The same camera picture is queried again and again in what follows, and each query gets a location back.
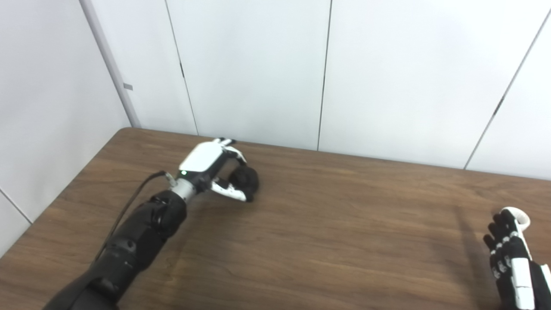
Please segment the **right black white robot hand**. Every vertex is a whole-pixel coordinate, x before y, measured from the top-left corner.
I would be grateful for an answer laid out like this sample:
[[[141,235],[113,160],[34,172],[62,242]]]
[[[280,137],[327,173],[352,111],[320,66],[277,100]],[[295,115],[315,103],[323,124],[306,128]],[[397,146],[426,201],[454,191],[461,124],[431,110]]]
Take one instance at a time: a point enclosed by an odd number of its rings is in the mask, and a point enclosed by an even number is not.
[[[492,217],[483,241],[501,310],[549,310],[550,268],[534,261],[525,231],[531,219],[523,210],[504,207]]]

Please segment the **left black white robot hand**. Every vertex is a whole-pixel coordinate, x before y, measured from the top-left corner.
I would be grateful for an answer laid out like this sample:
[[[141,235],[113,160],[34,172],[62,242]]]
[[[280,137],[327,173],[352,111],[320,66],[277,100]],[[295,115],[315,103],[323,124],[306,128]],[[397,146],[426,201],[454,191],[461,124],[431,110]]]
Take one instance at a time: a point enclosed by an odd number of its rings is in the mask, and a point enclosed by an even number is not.
[[[248,163],[241,151],[232,147],[233,139],[218,138],[199,143],[178,167],[178,175],[171,190],[184,200],[208,190],[243,202],[252,202],[253,193],[218,177],[228,160],[236,160],[240,166]]]

